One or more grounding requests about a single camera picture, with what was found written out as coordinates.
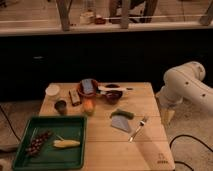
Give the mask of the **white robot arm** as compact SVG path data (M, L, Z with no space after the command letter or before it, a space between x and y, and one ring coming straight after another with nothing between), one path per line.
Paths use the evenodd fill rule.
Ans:
M213 114L213 88L203 83L205 75L204 66L196 61L172 67L164 73L164 85L156 93L164 126L174 117L174 107L184 99Z

